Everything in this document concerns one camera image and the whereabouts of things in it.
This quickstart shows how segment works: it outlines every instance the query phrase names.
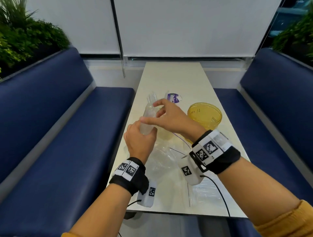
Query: translucent plastic cup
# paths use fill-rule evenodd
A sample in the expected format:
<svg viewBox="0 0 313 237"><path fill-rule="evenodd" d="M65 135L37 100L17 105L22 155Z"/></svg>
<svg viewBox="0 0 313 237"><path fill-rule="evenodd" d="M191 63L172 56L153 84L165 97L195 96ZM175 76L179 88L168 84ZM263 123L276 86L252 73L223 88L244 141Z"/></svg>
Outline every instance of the translucent plastic cup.
<svg viewBox="0 0 313 237"><path fill-rule="evenodd" d="M198 122L206 130L214 130L222 121L221 111L208 103L195 103L188 109L189 118Z"/></svg>

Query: blue bench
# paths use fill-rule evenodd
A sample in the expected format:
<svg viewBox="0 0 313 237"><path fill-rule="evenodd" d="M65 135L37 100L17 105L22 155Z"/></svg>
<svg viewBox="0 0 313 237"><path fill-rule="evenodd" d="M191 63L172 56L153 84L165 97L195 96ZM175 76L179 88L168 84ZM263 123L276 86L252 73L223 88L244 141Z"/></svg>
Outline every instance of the blue bench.
<svg viewBox="0 0 313 237"><path fill-rule="evenodd" d="M0 182L93 79L75 48L0 84ZM0 236L60 237L107 183L132 88L96 87L0 204Z"/></svg>
<svg viewBox="0 0 313 237"><path fill-rule="evenodd" d="M313 71L268 48L258 52L241 86L313 169ZM313 189L235 89L215 89L251 162L313 205ZM260 237L246 219L228 219L232 237Z"/></svg>

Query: person's right hand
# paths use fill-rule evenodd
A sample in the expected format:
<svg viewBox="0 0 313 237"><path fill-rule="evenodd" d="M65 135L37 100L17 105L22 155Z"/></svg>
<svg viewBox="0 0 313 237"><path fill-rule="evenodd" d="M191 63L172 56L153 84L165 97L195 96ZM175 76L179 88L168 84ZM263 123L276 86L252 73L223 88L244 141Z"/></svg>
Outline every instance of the person's right hand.
<svg viewBox="0 0 313 237"><path fill-rule="evenodd" d="M141 117L143 124L157 125L172 133L179 133L192 142L195 142L205 133L205 128L196 121L189 118L177 105L161 99L156 101L153 106L163 107L157 112L156 118Z"/></svg>

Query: bench backrest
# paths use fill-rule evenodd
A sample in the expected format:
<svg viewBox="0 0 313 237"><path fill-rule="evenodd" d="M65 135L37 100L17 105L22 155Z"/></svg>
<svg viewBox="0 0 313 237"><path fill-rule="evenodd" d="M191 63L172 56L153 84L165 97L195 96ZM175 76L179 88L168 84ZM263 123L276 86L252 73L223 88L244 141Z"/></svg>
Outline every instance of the bench backrest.
<svg viewBox="0 0 313 237"><path fill-rule="evenodd" d="M240 83L313 170L313 70L264 48Z"/></svg>
<svg viewBox="0 0 313 237"><path fill-rule="evenodd" d="M0 83L0 183L92 80L70 48Z"/></svg>

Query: person's left arm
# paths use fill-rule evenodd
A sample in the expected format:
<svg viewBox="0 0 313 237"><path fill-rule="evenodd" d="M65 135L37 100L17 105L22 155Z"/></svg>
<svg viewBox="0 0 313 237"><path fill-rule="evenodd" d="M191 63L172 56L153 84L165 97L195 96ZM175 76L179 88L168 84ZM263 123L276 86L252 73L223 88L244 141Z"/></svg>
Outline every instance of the person's left arm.
<svg viewBox="0 0 313 237"><path fill-rule="evenodd" d="M143 135L139 131L140 121L130 124L124 134L130 157L136 157L143 164L147 162L156 141L157 129ZM69 233L62 237L116 237L131 199L125 188L110 184L75 223Z"/></svg>

